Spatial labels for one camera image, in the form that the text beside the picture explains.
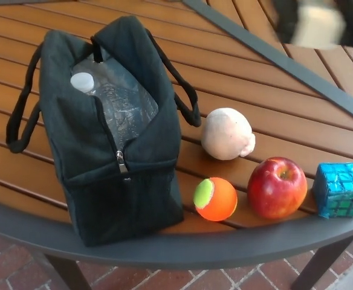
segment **blue cube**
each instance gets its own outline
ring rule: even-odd
[[[353,217],[353,163],[319,164],[312,192],[319,216]]]

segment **plastic water bottle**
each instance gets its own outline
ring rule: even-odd
[[[95,63],[87,58],[73,68],[71,84],[98,97],[118,150],[138,137],[158,112],[152,96],[115,59]]]

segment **tennis ball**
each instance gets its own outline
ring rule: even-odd
[[[194,205],[197,212],[209,221],[229,218],[237,207],[237,192],[230,182],[211,177],[204,179],[195,189]]]

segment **brick pavement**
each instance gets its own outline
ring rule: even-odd
[[[261,265],[213,271],[150,271],[79,262],[94,290],[289,290],[313,251]],[[353,265],[353,243],[316,284],[325,290]],[[0,290],[59,290],[23,247],[0,239]]]

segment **bottle cap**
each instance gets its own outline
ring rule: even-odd
[[[94,87],[93,76],[87,72],[79,72],[74,74],[72,78],[70,78],[70,83],[76,89],[84,93],[92,91]]]

